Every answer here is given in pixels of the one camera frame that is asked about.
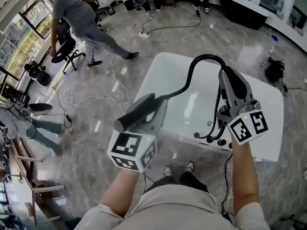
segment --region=gray jeans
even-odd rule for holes
[[[59,135],[62,131],[62,124],[57,124],[49,121],[35,120],[33,119],[33,124],[30,128],[27,129],[28,138],[33,138],[39,144],[52,149],[55,154],[59,153],[59,145],[47,137],[43,136],[38,130],[35,131],[35,127],[45,129],[51,133]]]
[[[74,35],[79,39],[83,40],[86,45],[86,56],[87,62],[92,64],[94,59],[94,48],[95,46],[99,46],[104,48],[111,53],[119,55],[123,58],[127,58],[129,56],[129,52],[120,46],[117,45],[114,38],[105,34],[101,31],[95,22],[92,22],[89,26],[82,30],[74,30]]]

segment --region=black bathtub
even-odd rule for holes
[[[220,0],[225,16],[240,25],[258,30],[269,14],[265,9],[248,0]]]

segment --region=gray tile floor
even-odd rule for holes
[[[270,53],[271,38],[266,26],[255,31],[230,22],[219,9],[211,8],[210,15],[201,11],[201,24],[196,28],[165,29],[152,32],[148,39],[144,39],[138,37],[137,33],[150,16],[141,11],[126,11],[123,5],[118,5],[115,10],[115,15],[103,17],[103,28],[109,28],[110,35],[116,40],[129,40],[120,41],[122,47],[140,52],[139,59],[134,62],[126,62],[117,56],[113,58],[116,77],[128,88],[130,103],[133,102],[153,58],[160,52],[189,57],[205,53],[216,54],[229,66],[262,81],[266,80],[260,63],[271,55],[273,59],[285,60],[287,75],[284,81],[296,81],[288,83],[288,87],[304,87],[303,80],[307,78],[306,55],[276,33],[274,34],[278,36],[279,42],[274,52]],[[154,11],[153,16],[155,19],[145,25],[145,32],[163,26],[195,25],[199,22],[191,4],[185,2],[178,3],[177,8],[164,7],[161,12]],[[46,158],[37,166],[39,178],[66,185],[67,189],[63,193],[67,202],[58,207],[64,218],[82,217],[87,210],[94,207],[118,172],[107,157],[106,149],[113,121],[122,115],[122,111],[109,97],[83,100],[87,96],[109,94],[118,103],[124,103],[128,101],[127,92],[121,85],[114,87],[117,80],[112,73],[111,54],[98,50],[96,55],[96,59],[104,61],[100,68],[87,69],[86,60],[79,59],[78,71],[68,70],[67,75],[62,78],[64,82],[59,89],[59,99],[73,120],[73,134],[66,131],[62,139],[57,140],[62,144],[63,154],[52,158],[46,148],[28,140],[31,153],[35,157]],[[51,65],[49,57],[44,64]],[[33,85],[30,92],[37,96],[39,87]],[[71,107],[69,96],[73,97],[74,104],[81,104]],[[51,113],[62,113],[55,95],[47,94],[40,102],[49,98],[54,106]],[[256,162],[261,204],[270,225],[277,221],[275,225],[279,226],[281,216],[306,210],[307,182],[302,179],[307,157],[306,104],[305,92],[289,90],[289,96],[284,97],[283,142],[279,160]],[[45,116],[42,119],[63,122],[62,116]],[[101,121],[101,125],[95,132],[98,121]],[[161,177],[163,168],[170,164],[175,176],[179,176],[184,164],[194,160],[197,164],[196,176],[208,185],[209,191],[221,202],[226,190],[224,162],[227,157],[166,137],[163,137],[162,142],[161,153],[150,164],[147,175],[157,180]],[[231,187],[231,161],[228,170]],[[140,198],[143,187],[143,180],[140,178],[134,205]],[[225,206],[232,212],[233,199],[230,198]]]

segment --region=chair base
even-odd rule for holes
[[[69,65],[69,63],[72,64],[73,70],[76,71],[77,69],[75,67],[75,64],[73,63],[73,60],[80,57],[80,56],[86,56],[85,53],[77,54],[78,52],[79,52],[79,50],[76,49],[71,56],[68,55],[67,58],[65,59],[67,61],[67,63],[66,63],[66,66],[64,67],[64,70],[63,70],[64,75],[66,74],[65,70],[66,70],[67,66]]]

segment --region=white cube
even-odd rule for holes
[[[113,131],[107,154],[117,167],[144,172],[158,152],[152,135]]]
[[[261,110],[242,113],[232,120],[227,127],[239,145],[263,136],[269,130]]]

